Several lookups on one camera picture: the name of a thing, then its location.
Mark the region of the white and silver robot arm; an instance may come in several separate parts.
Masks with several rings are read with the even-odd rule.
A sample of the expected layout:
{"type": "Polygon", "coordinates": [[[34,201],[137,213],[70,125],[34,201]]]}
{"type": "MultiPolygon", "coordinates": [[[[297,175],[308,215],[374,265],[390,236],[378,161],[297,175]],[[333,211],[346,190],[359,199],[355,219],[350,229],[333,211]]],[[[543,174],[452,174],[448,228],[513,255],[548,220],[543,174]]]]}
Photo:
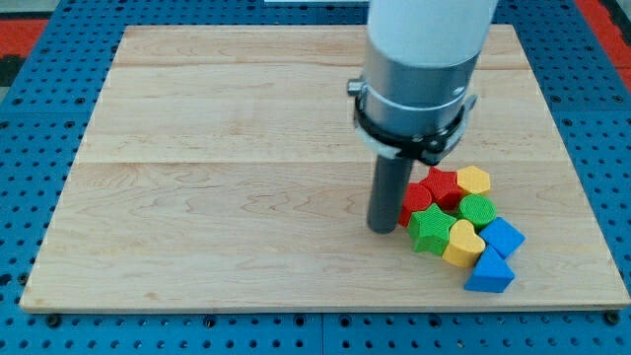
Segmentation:
{"type": "Polygon", "coordinates": [[[367,214],[395,229],[415,162],[455,148],[476,98],[467,92],[498,0],[372,0],[361,75],[347,84],[354,128],[377,155],[367,214]]]}

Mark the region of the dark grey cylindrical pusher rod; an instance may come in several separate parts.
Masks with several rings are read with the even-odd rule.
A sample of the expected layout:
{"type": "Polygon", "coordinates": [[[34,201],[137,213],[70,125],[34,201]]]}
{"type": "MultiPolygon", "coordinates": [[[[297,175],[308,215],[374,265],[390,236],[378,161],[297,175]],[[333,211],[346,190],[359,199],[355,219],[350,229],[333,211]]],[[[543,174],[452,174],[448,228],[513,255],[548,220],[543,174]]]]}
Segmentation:
{"type": "Polygon", "coordinates": [[[378,156],[367,214],[368,227],[378,234],[392,232],[398,222],[413,160],[378,156]]]}

